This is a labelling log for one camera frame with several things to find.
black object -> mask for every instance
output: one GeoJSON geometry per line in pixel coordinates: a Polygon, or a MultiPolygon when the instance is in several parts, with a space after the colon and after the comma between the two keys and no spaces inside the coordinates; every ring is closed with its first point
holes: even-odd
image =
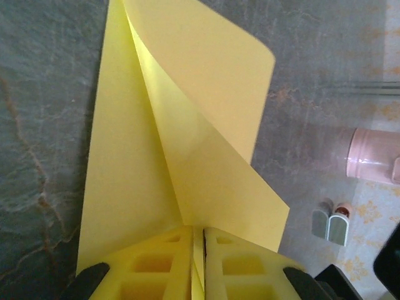
{"type": "Polygon", "coordinates": [[[319,273],[315,280],[328,283],[338,297],[346,300],[363,300],[342,270],[333,264],[319,273]]]}
{"type": "Polygon", "coordinates": [[[285,267],[283,272],[302,300],[339,300],[329,284],[320,285],[302,270],[285,267]]]}
{"type": "Polygon", "coordinates": [[[400,299],[400,224],[375,259],[374,272],[387,290],[400,299]]]}
{"type": "Polygon", "coordinates": [[[109,270],[110,266],[105,262],[83,270],[61,294],[59,300],[88,300],[109,270]]]}

paper fold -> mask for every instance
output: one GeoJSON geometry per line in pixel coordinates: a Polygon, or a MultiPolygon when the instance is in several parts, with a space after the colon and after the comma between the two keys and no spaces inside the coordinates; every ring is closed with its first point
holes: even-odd
{"type": "Polygon", "coordinates": [[[277,251],[289,209],[249,165],[273,55],[196,0],[124,4],[109,5],[78,269],[180,224],[277,251]]]}

pink container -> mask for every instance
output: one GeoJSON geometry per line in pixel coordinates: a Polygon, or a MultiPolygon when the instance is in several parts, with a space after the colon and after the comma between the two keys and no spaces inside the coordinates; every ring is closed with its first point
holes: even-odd
{"type": "Polygon", "coordinates": [[[400,133],[357,128],[346,173],[348,177],[400,184],[400,133]]]}

yellow paper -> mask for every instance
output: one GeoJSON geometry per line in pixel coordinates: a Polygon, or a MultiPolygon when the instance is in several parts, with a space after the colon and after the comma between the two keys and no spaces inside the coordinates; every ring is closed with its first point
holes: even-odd
{"type": "Polygon", "coordinates": [[[196,0],[110,1],[78,269],[181,224],[278,250],[289,209],[249,165],[273,64],[196,0]]]}

floor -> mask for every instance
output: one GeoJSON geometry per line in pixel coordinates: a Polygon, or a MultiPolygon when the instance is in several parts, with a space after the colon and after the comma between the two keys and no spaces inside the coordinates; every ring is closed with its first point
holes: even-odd
{"type": "MultiPolygon", "coordinates": [[[[311,274],[336,263],[365,299],[377,299],[384,289],[371,263],[400,221],[392,213],[400,192],[346,178],[344,158],[354,128],[400,130],[400,105],[348,91],[359,81],[400,81],[399,4],[202,1],[276,55],[252,165],[291,207],[280,253],[311,274]],[[347,247],[311,235],[311,211],[324,198],[354,206],[347,247]]],[[[106,6],[0,1],[4,299],[28,291],[55,299],[74,276],[106,6]]]]}

